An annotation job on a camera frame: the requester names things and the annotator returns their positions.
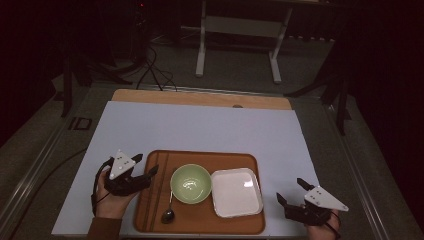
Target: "green bowl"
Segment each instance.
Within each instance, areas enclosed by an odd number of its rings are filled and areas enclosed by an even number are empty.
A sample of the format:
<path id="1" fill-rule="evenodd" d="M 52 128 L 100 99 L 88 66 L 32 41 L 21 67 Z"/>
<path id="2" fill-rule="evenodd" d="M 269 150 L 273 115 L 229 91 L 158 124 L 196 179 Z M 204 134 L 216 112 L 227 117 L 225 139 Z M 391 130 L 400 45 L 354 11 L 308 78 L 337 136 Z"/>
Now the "green bowl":
<path id="1" fill-rule="evenodd" d="M 211 175 L 196 164 L 181 166 L 172 174 L 171 190 L 172 194 L 183 203 L 199 203 L 211 193 Z"/>

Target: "sleeve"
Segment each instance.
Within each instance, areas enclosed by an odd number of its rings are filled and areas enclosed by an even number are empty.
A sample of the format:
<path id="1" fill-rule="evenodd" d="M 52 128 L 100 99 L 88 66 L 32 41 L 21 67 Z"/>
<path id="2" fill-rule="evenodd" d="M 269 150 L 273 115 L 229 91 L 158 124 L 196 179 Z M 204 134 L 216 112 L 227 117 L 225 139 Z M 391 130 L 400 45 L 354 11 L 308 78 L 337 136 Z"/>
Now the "sleeve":
<path id="1" fill-rule="evenodd" d="M 121 230 L 122 219 L 94 217 L 87 240 L 117 240 Z"/>

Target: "spoon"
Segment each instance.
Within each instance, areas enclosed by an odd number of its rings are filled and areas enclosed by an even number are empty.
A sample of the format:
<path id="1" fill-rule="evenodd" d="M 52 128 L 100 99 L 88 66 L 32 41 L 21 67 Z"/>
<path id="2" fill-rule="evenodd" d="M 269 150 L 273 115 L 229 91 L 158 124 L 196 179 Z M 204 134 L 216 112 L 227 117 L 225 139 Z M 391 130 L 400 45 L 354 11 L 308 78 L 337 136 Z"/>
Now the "spoon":
<path id="1" fill-rule="evenodd" d="M 166 209 L 166 211 L 162 214 L 161 222 L 163 224 L 171 223 L 175 218 L 175 213 L 171 208 L 172 204 L 172 191 L 171 191 L 171 197 L 169 198 L 169 207 Z"/>

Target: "human hand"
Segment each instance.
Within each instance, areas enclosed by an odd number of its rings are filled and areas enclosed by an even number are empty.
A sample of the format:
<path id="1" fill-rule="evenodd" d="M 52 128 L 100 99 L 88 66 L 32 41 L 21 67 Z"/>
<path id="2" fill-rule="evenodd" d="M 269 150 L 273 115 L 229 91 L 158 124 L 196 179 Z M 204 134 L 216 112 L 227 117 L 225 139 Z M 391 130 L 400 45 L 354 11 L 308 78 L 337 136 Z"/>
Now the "human hand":
<path id="1" fill-rule="evenodd" d="M 100 173 L 97 183 L 96 217 L 122 219 L 128 204 L 137 193 L 128 196 L 114 196 L 105 189 L 105 177 L 107 170 Z"/>
<path id="2" fill-rule="evenodd" d="M 338 217 L 339 211 L 332 210 L 330 219 L 327 221 L 336 232 L 331 230 L 327 225 L 322 226 L 309 226 L 305 225 L 308 231 L 309 240 L 334 240 L 337 239 L 337 234 L 340 228 L 340 220 Z"/>

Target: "desk leg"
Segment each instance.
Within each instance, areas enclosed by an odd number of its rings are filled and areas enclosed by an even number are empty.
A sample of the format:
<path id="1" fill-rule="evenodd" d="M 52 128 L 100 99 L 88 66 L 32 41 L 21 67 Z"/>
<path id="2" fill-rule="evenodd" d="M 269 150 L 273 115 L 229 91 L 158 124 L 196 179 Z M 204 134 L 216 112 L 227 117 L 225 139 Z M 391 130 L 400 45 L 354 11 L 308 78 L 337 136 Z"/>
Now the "desk leg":
<path id="1" fill-rule="evenodd" d="M 206 35 L 206 1 L 202 2 L 202 19 L 200 21 L 200 47 L 197 56 L 196 77 L 203 77 L 203 69 L 205 67 L 205 35 Z"/>
<path id="2" fill-rule="evenodd" d="M 277 38 L 277 45 L 274 48 L 274 52 L 269 52 L 269 61 L 271 64 L 272 77 L 274 78 L 274 83 L 276 84 L 281 83 L 280 69 L 278 68 L 277 56 L 278 56 L 278 52 L 280 52 L 280 47 L 281 47 L 281 44 L 283 43 L 284 35 L 286 33 L 292 11 L 293 11 L 293 8 L 287 9 L 284 22 L 281 24 L 280 34 L 278 35 L 278 38 Z"/>

